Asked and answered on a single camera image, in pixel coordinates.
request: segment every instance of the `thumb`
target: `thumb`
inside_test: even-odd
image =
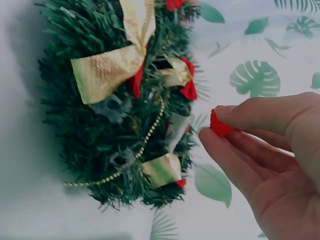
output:
[[[253,97],[238,106],[215,109],[217,118],[239,130],[266,130],[285,136],[288,125],[308,110],[319,107],[320,95],[306,92],[284,97]]]

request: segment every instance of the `wallpaper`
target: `wallpaper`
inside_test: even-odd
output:
[[[200,99],[191,125],[211,109],[252,97],[320,93],[320,0],[204,0],[192,50]],[[266,239],[242,194],[205,153],[192,152],[184,202],[156,211],[150,240]]]

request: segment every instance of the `fingernail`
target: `fingernail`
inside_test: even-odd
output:
[[[234,108],[235,108],[235,106],[233,106],[233,105],[230,105],[230,106],[219,106],[219,107],[216,107],[214,111],[216,113],[216,116],[218,118],[220,118],[220,117],[223,117],[223,116],[228,115],[229,113],[231,113]]]

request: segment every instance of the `christmas wreath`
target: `christmas wreath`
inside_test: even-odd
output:
[[[39,61],[45,123],[56,127],[66,187],[101,205],[183,199],[197,99],[187,0],[46,0],[54,36]]]

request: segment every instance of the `hand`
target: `hand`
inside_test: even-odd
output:
[[[220,138],[204,128],[199,138],[268,239],[320,239],[320,95],[250,98],[216,114],[237,130]]]

